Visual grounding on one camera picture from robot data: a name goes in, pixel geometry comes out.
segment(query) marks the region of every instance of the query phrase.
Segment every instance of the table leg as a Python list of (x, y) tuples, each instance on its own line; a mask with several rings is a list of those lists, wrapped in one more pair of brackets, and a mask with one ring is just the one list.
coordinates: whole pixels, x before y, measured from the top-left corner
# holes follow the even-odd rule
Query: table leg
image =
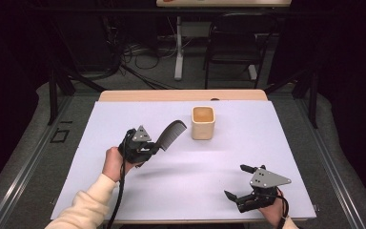
[(254, 67), (254, 65), (250, 65), (248, 68), (249, 71), (249, 75), (251, 76), (252, 80), (256, 80), (257, 79), (257, 71), (256, 68)]
[(177, 57), (176, 57), (176, 67), (174, 70), (174, 80), (182, 79), (183, 72), (183, 49), (182, 49), (182, 22), (181, 17), (177, 16)]

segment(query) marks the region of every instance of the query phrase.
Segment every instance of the office chair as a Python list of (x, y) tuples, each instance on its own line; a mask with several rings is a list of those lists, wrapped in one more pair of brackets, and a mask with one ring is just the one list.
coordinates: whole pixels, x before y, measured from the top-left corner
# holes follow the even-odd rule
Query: office chair
[[(210, 25), (203, 65), (206, 70), (204, 88), (208, 89), (210, 63), (244, 65), (244, 71), (250, 65), (257, 65), (254, 83), (257, 88), (267, 44), (277, 25), (276, 19), (266, 14), (230, 12), (217, 16)], [(261, 39), (256, 39), (257, 33), (263, 34)]]

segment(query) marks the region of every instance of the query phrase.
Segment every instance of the silver metal plate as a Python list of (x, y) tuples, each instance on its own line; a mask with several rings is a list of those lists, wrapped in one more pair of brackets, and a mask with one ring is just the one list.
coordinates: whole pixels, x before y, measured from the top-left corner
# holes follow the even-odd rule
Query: silver metal plate
[(132, 138), (132, 141), (150, 141), (151, 137), (148, 135), (145, 128), (141, 125), (138, 130), (136, 130), (135, 135)]
[(252, 177), (251, 185), (260, 188), (272, 188), (282, 184), (291, 183), (291, 180), (267, 171), (265, 169), (258, 168), (254, 172), (254, 177)]

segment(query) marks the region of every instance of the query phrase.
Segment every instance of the human arm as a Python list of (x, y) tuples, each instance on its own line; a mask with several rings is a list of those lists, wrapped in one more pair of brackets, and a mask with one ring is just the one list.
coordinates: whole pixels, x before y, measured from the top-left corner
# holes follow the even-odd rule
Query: human arm
[[(283, 193), (280, 190), (277, 190), (278, 195), (284, 197)], [(270, 206), (259, 208), (258, 209), (261, 214), (263, 214), (264, 218), (274, 227), (278, 228), (278, 224), (280, 223), (284, 208), (283, 201), (281, 198), (276, 198), (274, 203)], [(298, 228), (293, 220), (290, 217), (286, 217), (283, 229), (295, 229)]]
[[(97, 228), (109, 212), (109, 200), (120, 179), (122, 163), (123, 157), (116, 147), (107, 150), (102, 174), (97, 181), (86, 192), (78, 192), (72, 206), (61, 212), (46, 228)], [(126, 162), (126, 173), (133, 166)]]

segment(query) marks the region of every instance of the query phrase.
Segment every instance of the white paper sheet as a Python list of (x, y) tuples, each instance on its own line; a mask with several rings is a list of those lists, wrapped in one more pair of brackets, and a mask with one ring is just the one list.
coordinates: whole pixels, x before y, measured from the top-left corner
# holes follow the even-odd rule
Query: white paper sheet
[[(192, 140), (193, 106), (212, 106), (215, 129), (211, 140)], [(270, 101), (97, 102), (71, 169), (53, 210), (52, 219), (71, 206), (79, 190), (87, 190), (101, 173), (105, 152), (118, 146), (125, 133), (144, 125), (155, 142), (173, 121), (188, 129), (166, 151), (127, 174), (116, 220), (263, 219), (258, 211), (239, 213), (224, 190), (238, 197), (250, 194), (252, 174), (241, 164), (266, 165), (288, 177), (280, 186), (295, 219), (315, 218), (315, 211), (296, 167), (275, 108)], [(110, 218), (118, 191), (111, 200)]]

